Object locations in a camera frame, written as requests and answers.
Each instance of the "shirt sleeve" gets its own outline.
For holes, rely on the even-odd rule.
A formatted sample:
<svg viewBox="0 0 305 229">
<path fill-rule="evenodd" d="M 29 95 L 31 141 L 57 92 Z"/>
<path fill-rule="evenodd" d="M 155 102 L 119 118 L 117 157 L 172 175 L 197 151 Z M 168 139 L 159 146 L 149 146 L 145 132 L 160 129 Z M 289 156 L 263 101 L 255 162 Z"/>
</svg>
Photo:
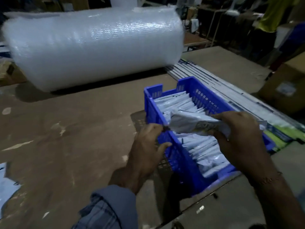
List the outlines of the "shirt sleeve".
<svg viewBox="0 0 305 229">
<path fill-rule="evenodd" d="M 116 185 L 92 193 L 91 203 L 80 211 L 72 229 L 137 229 L 136 198 L 129 189 Z"/>
</svg>

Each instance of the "blue plastic crate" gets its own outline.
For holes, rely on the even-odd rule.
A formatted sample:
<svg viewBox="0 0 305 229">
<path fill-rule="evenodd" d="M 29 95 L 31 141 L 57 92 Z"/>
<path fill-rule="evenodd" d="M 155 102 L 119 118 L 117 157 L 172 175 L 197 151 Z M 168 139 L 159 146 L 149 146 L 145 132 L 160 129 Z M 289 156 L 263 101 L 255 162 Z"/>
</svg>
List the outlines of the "blue plastic crate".
<svg viewBox="0 0 305 229">
<path fill-rule="evenodd" d="M 180 79 L 176 89 L 162 92 L 162 87 L 162 84 L 158 84 L 144 89 L 147 123 L 167 124 L 164 116 L 155 104 L 154 99 L 183 91 L 189 93 L 194 104 L 196 104 L 198 108 L 204 107 L 208 109 L 210 114 L 234 111 L 234 109 L 223 99 L 215 95 L 194 77 Z M 271 150 L 275 146 L 274 142 L 265 134 L 263 135 L 263 140 L 267 150 Z M 228 176 L 230 172 L 236 170 L 233 165 L 228 165 L 218 173 L 215 173 L 208 178 L 204 178 L 201 175 L 196 162 L 193 161 L 189 152 L 182 147 L 182 144 L 172 131 L 162 133 L 158 137 L 158 142 L 171 142 L 173 144 L 166 150 L 165 155 L 168 158 L 173 172 L 177 173 L 180 177 L 180 181 L 189 188 L 190 196 L 202 192 L 214 181 Z"/>
</svg>

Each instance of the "stacked packages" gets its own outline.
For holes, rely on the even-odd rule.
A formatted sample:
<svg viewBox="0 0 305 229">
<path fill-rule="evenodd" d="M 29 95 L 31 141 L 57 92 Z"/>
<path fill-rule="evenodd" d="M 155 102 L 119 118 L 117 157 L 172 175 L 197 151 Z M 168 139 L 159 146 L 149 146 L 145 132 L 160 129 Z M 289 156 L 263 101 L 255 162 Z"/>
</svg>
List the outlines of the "stacked packages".
<svg viewBox="0 0 305 229">
<path fill-rule="evenodd" d="M 216 138 L 206 134 L 206 130 L 202 130 L 202 126 L 208 129 L 207 124 L 202 125 L 203 121 L 197 121 L 196 125 L 200 125 L 200 130 L 196 130 L 199 129 L 198 127 L 193 127 L 195 130 L 192 131 L 192 124 L 189 122 L 194 117 L 204 118 L 216 124 L 219 121 L 207 116 L 204 108 L 197 108 L 188 93 L 180 92 L 154 101 L 182 146 L 198 164 L 203 177 L 208 177 L 229 164 L 220 152 Z"/>
</svg>

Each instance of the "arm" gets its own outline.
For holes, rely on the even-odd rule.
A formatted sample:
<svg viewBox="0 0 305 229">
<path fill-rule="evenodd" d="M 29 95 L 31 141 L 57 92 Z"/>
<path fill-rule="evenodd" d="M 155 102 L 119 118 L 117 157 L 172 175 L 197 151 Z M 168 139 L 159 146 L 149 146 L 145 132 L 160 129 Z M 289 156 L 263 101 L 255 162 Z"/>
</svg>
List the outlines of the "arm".
<svg viewBox="0 0 305 229">
<path fill-rule="evenodd" d="M 305 228 L 305 214 L 267 153 L 257 121 L 245 112 L 224 112 L 214 117 L 231 128 L 228 139 L 219 131 L 211 133 L 228 161 L 255 188 L 267 227 Z"/>
<path fill-rule="evenodd" d="M 91 203 L 80 211 L 81 219 L 72 229 L 138 228 L 135 195 L 154 172 L 171 143 L 155 147 L 163 127 L 149 124 L 136 134 L 126 167 L 113 172 L 106 188 L 91 195 Z"/>
</svg>

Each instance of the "yellow shirt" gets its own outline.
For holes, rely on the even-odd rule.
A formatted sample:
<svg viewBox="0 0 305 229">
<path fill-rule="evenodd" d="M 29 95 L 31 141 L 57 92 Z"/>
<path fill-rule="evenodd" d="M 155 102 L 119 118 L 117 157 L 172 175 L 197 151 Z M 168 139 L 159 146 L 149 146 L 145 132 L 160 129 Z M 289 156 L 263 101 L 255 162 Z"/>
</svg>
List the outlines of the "yellow shirt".
<svg viewBox="0 0 305 229">
<path fill-rule="evenodd" d="M 290 7 L 295 0 L 268 0 L 267 10 L 259 21 L 257 28 L 265 32 L 275 32 L 287 7 Z"/>
</svg>

